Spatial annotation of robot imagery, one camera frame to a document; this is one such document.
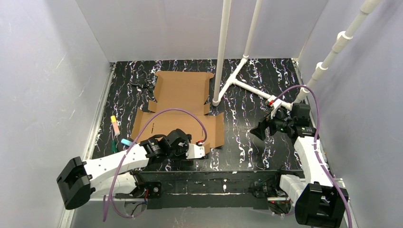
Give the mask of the brown cardboard box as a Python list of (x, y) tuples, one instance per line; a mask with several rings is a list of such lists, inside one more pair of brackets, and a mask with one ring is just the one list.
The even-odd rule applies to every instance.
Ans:
[(208, 72), (156, 72), (155, 100), (147, 111), (136, 111), (131, 139), (137, 143), (156, 134), (168, 135), (181, 129), (192, 143), (205, 140), (206, 152), (224, 145), (224, 114), (210, 115)]

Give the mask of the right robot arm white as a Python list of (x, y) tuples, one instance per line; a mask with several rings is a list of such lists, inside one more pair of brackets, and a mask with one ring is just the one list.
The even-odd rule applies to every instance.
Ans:
[(337, 187), (321, 157), (316, 128), (311, 125), (310, 106), (293, 104), (291, 110), (270, 104), (271, 112), (259, 120), (251, 134), (260, 140), (266, 131), (273, 136), (285, 133), (293, 142), (302, 165), (305, 181), (290, 171), (279, 171), (276, 188), (283, 191), (293, 204), (298, 224), (319, 228), (338, 228), (342, 223), (349, 195)]

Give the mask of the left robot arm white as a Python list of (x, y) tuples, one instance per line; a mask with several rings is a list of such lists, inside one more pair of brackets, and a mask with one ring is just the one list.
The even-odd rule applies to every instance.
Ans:
[(132, 172), (164, 160), (194, 160), (205, 155), (200, 143), (181, 129), (168, 135), (155, 135), (127, 149), (99, 159), (70, 159), (57, 177), (65, 209), (77, 209), (91, 198), (110, 193), (134, 194), (141, 188), (140, 178)]

